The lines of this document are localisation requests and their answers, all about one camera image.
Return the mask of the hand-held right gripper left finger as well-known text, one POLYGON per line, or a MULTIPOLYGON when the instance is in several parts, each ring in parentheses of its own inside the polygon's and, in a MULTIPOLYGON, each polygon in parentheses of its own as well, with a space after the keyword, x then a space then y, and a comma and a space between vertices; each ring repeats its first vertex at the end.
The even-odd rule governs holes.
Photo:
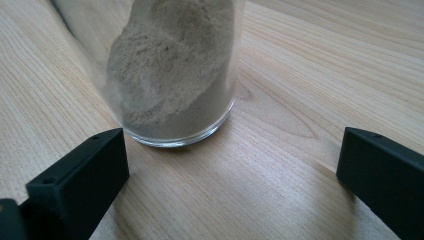
POLYGON ((123 130, 88 138, 26 184, 31 240, 88 240, 129 178, 123 130))

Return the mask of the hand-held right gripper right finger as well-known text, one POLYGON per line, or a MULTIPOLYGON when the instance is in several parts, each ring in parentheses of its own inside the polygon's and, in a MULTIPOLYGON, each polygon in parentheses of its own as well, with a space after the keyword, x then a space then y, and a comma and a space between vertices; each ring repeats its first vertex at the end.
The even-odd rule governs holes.
POLYGON ((424 240, 424 155, 347 127, 337 178, 402 240, 424 240))

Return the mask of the white-lidded glass powder jar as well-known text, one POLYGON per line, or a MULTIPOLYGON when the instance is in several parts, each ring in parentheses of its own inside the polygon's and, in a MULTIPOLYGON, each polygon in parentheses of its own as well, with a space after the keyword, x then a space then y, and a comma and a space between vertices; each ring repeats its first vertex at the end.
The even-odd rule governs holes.
POLYGON ((246 0, 51 0, 89 79, 136 141, 205 139, 234 103, 246 0))

